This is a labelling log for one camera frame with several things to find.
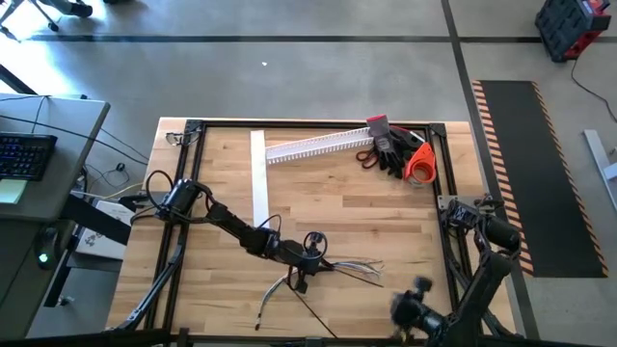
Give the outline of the black and grey work gloves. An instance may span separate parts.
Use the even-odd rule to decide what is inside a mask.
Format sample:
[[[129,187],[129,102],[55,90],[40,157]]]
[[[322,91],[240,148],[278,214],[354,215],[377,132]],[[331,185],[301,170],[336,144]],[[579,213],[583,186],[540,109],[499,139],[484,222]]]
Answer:
[[[369,134],[373,137],[374,148],[379,154],[379,168],[396,178],[403,177],[406,162],[419,149],[408,129],[390,125],[386,115],[366,120]]]

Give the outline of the white desk leg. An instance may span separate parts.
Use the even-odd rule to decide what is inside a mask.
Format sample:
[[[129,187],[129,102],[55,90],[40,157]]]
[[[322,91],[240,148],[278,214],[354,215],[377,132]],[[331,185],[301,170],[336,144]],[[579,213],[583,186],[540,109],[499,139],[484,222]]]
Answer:
[[[608,152],[604,149],[596,130],[585,129],[583,136],[596,163],[613,209],[617,212],[617,161],[610,162]]]

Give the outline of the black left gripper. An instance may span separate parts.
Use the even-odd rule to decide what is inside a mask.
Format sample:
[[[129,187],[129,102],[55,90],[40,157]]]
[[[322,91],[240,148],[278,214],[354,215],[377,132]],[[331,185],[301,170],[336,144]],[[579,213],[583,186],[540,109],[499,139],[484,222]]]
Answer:
[[[302,244],[293,240],[282,241],[282,262],[296,267],[306,275],[336,270],[334,264],[323,258],[323,253],[316,246],[306,249]]]

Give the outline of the black computer mouse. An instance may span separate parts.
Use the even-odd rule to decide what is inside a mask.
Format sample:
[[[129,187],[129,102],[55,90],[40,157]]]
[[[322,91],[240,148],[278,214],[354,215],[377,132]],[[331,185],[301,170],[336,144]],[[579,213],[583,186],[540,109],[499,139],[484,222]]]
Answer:
[[[62,236],[55,227],[42,228],[34,240],[34,250],[39,267],[53,270],[62,256]]]

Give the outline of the black aluminium table frame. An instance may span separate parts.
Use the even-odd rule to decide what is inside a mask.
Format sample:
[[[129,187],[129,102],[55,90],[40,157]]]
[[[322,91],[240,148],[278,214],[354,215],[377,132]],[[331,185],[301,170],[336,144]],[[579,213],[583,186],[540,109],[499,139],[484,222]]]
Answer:
[[[180,149],[166,141],[186,120],[163,118],[150,151],[146,175],[161,170],[174,176]],[[264,129],[266,146],[345,131],[335,122],[319,125],[293,120],[266,125],[215,125],[205,133],[199,182],[216,200],[251,224],[251,132]],[[469,125],[444,124],[458,192],[483,195],[478,160]],[[435,194],[388,177],[378,168],[365,170],[356,150],[344,150],[268,167],[269,211],[282,216],[282,237],[302,242],[310,231],[327,235],[327,260],[383,261],[378,287],[338,271],[308,277],[303,299],[339,338],[381,338],[392,334],[389,304],[395,292],[412,286],[416,276],[434,281],[425,303],[441,314],[452,309]],[[155,273],[164,224],[137,221],[124,253],[107,327],[122,323],[145,296]],[[214,226],[191,226],[180,273],[172,332],[188,328],[191,337],[332,337],[303,303],[283,285],[265,305],[261,327],[255,318],[263,294],[286,267],[246,254],[230,235]]]

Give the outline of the green paper note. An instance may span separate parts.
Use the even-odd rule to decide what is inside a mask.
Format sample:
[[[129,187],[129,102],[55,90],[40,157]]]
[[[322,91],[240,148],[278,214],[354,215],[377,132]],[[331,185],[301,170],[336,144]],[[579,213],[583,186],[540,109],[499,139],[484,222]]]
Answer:
[[[0,179],[0,204],[17,204],[27,184],[27,180]]]

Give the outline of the white flat duct cover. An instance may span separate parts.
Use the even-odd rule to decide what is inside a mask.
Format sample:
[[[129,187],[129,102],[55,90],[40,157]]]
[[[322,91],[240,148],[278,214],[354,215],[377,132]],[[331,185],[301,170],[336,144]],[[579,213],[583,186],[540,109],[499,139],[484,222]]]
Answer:
[[[265,134],[263,130],[253,130],[251,138],[251,175],[252,175],[252,198],[253,217],[255,226],[262,223],[269,227],[267,219],[269,214],[267,163]]]

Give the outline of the white cardboard box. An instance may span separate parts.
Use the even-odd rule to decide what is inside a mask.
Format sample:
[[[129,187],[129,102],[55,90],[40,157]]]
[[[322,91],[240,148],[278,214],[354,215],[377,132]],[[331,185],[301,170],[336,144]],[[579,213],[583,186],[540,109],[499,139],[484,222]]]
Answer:
[[[134,216],[133,211],[116,202],[98,200],[95,208],[127,226],[130,225],[130,219]],[[75,250],[79,254],[123,260],[125,249],[125,245],[85,228]]]

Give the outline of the black keyboard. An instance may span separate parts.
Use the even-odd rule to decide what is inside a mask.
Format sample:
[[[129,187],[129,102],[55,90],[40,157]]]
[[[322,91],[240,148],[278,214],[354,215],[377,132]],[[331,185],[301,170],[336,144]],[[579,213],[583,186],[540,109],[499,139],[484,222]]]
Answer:
[[[0,179],[41,181],[57,137],[0,132]]]

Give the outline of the black striped floor mat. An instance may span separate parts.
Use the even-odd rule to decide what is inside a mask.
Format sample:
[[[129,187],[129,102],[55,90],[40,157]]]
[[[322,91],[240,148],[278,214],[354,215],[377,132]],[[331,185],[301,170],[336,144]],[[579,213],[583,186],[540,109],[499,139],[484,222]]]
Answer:
[[[471,84],[508,222],[521,234],[522,271],[535,278],[605,278],[600,242],[538,86]]]

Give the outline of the orange tape dispenser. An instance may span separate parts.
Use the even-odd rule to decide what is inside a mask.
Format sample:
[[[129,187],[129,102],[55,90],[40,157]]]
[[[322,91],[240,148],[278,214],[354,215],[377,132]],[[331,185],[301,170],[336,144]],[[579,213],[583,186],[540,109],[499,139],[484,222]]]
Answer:
[[[431,184],[436,177],[435,153],[429,144],[424,143],[407,163],[403,179],[414,184]]]

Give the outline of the white slotted cable duct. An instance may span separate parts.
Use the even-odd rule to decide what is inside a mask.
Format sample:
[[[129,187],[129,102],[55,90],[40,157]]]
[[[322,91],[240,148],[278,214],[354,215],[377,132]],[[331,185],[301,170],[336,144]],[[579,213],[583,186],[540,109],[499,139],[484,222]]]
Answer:
[[[365,127],[267,147],[265,159],[273,165],[372,144]]]

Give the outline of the red-handled scissors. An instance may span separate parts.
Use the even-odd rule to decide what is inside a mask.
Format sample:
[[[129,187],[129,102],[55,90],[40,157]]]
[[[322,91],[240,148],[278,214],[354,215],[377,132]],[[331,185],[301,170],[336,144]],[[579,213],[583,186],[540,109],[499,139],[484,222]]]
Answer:
[[[368,170],[379,163],[379,154],[374,147],[360,150],[356,153],[356,160],[361,163],[363,169]]]

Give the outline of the black and red toolbox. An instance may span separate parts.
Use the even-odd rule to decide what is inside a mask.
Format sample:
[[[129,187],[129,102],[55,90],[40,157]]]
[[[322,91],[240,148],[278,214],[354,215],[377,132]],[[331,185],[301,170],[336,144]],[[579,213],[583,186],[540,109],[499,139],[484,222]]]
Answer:
[[[546,0],[534,24],[551,60],[564,63],[580,54],[610,25],[610,0]]]

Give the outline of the black chair base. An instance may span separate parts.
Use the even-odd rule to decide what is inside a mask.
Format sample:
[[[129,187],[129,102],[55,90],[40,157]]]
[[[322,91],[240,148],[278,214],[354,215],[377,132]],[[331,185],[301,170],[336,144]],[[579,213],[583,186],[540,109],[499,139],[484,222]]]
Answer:
[[[93,14],[93,8],[82,0],[0,0],[0,8],[5,10],[0,14],[0,34],[9,40],[18,41],[18,38],[4,25],[4,22],[24,3],[30,3],[47,21],[47,27],[52,32],[58,32],[59,26],[54,19],[40,6],[54,8],[59,13],[80,18],[87,18]]]

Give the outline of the grey desk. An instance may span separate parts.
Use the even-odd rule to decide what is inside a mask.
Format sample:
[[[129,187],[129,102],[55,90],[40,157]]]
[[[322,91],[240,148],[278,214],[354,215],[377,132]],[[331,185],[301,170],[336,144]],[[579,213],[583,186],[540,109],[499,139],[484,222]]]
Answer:
[[[42,181],[28,183],[17,204],[0,203],[0,340],[28,333],[53,276],[38,266],[33,241],[58,223],[109,110],[105,101],[0,93],[0,130],[57,137]]]

